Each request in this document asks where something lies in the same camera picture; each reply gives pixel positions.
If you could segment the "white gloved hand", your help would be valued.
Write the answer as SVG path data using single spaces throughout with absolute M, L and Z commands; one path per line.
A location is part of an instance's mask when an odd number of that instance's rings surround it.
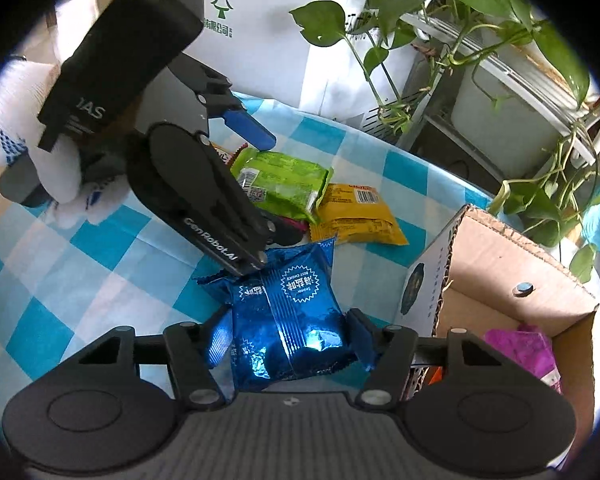
M 15 60 L 0 73 L 0 166 L 12 166 L 28 155 L 38 180 L 50 194 L 45 217 L 61 229 L 80 220 L 94 226 L 110 217 L 130 192 L 124 174 L 83 182 L 79 149 L 65 134 L 51 151 L 38 147 L 45 126 L 38 113 L 59 75 L 59 66 Z

